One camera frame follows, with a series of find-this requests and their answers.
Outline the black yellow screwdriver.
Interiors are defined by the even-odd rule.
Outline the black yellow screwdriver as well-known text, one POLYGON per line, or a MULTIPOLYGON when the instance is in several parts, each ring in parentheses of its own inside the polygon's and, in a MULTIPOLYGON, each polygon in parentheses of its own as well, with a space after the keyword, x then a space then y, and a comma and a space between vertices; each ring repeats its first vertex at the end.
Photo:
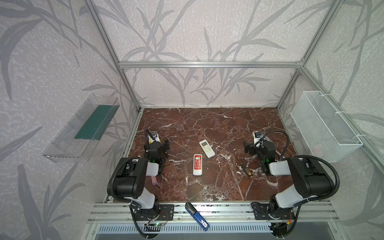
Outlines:
POLYGON ((253 177, 253 172, 247 167, 247 165, 239 160, 239 158, 235 155, 234 152, 232 152, 233 156, 235 157, 235 160, 240 165, 241 169, 244 171, 246 176, 251 179, 253 177))

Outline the white remote red keypad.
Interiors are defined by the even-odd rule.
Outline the white remote red keypad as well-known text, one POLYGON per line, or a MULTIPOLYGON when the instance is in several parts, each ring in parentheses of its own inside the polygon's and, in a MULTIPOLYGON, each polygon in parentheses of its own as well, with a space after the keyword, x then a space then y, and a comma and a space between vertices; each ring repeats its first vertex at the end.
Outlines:
POLYGON ((194 176, 202 176, 203 175, 203 156, 201 154, 194 155, 193 162, 193 175, 194 176))

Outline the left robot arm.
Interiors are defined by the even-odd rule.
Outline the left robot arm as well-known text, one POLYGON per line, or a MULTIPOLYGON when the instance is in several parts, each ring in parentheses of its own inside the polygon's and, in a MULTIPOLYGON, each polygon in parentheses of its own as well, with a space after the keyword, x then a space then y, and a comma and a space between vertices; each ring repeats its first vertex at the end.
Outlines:
POLYGON ((145 146, 141 157, 121 158, 107 186, 114 200, 128 203, 137 213, 157 215, 158 198, 145 188, 146 177, 157 177, 164 169, 170 143, 152 142, 145 146))

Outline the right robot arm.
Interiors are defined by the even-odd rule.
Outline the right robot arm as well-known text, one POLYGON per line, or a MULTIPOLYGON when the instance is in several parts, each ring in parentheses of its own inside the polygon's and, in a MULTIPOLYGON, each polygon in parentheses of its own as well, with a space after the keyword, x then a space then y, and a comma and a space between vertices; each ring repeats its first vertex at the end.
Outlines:
POLYGON ((276 146, 269 141, 258 141, 254 145, 244 143, 245 153, 258 156, 266 175, 291 176, 293 184, 270 197, 267 204, 251 203, 256 220, 280 220, 293 216, 293 208, 303 204, 332 197, 340 188, 340 177, 327 161, 311 156, 299 155, 290 158, 276 157, 276 146))

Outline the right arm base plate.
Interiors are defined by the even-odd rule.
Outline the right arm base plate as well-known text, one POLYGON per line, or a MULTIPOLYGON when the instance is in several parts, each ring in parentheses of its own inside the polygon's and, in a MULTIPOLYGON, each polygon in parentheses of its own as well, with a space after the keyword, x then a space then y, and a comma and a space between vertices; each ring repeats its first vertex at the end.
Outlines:
POLYGON ((272 202, 262 204, 252 202, 251 208, 254 213, 255 220, 293 220, 295 214, 293 208, 283 209, 272 202))

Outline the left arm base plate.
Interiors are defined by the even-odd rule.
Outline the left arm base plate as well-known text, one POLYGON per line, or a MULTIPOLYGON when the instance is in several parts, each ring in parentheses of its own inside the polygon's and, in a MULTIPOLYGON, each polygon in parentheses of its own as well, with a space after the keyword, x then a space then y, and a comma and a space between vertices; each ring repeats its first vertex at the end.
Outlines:
POLYGON ((152 219, 160 221, 172 221, 175 213, 175 205, 160 204, 147 210, 134 210, 135 219, 137 221, 149 221, 152 219))

